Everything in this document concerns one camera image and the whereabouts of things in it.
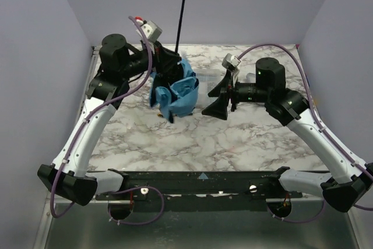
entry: gray floor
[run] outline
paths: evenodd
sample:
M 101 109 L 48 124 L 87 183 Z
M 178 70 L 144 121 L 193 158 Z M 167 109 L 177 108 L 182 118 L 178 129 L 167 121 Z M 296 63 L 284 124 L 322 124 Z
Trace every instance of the gray floor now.
M 293 202 L 289 218 L 310 218 L 320 207 L 319 201 Z M 152 215 L 134 213 L 129 219 L 138 222 Z M 105 203 L 73 207 L 66 216 L 52 221 L 46 248 L 358 248 L 349 217 L 329 207 L 318 220 L 302 225 L 249 211 L 168 212 L 148 226 L 117 226 L 108 220 Z

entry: marble table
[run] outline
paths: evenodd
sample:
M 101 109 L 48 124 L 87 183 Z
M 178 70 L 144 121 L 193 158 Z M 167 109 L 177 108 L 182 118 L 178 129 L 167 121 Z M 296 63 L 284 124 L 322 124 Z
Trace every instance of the marble table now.
M 286 46 L 299 59 L 294 45 Z M 200 69 L 224 70 L 227 53 L 240 55 L 248 46 L 182 45 L 180 53 Z M 274 57 L 286 68 L 287 87 L 304 93 L 298 69 L 276 47 L 263 47 L 247 54 L 241 63 L 240 80 L 255 73 L 255 62 Z M 192 116 L 176 118 L 174 124 L 149 107 L 150 80 L 127 97 L 110 120 L 90 160 L 90 170 L 136 171 L 233 171 L 326 170 L 312 150 L 289 129 L 273 119 L 260 104 L 239 104 L 222 121 L 203 116 L 198 104 Z

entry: wall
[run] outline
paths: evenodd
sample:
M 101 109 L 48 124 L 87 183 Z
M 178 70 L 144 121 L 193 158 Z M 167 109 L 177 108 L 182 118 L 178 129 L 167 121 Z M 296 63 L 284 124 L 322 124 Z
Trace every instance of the wall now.
M 181 0 L 68 0 L 92 44 L 110 33 L 138 41 L 129 15 L 155 21 L 175 43 Z M 182 43 L 300 43 L 324 0 L 186 0 Z
M 0 248 L 32 248 L 36 172 L 72 130 L 92 49 L 67 0 L 0 0 Z
M 324 121 L 367 162 L 373 162 L 372 15 L 373 0 L 326 0 L 300 46 Z M 373 191 L 361 204 L 373 207 Z M 373 227 L 372 213 L 361 218 Z

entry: blue cloth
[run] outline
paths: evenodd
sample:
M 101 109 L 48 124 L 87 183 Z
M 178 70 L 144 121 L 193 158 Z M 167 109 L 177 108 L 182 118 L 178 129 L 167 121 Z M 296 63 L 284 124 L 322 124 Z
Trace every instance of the blue cloth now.
M 160 105 L 160 111 L 165 119 L 173 122 L 173 115 L 177 117 L 185 117 L 193 112 L 193 109 L 198 99 L 198 80 L 196 73 L 193 71 L 188 60 L 182 59 L 180 64 L 184 70 L 184 78 L 173 83 L 170 90 L 176 95 L 177 99 L 171 102 L 171 92 L 166 87 L 156 87 L 155 97 L 152 100 L 152 88 L 150 89 L 150 106 L 153 107 L 157 104 Z M 151 76 L 154 78 L 157 74 L 153 72 Z

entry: blue triangle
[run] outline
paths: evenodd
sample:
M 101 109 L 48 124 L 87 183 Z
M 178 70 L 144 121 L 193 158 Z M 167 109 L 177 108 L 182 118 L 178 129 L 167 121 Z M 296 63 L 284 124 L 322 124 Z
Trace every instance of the blue triangle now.
M 206 179 L 208 179 L 208 177 L 207 177 L 207 175 L 206 175 L 205 173 L 202 173 L 202 174 L 198 177 L 198 179 L 206 180 Z

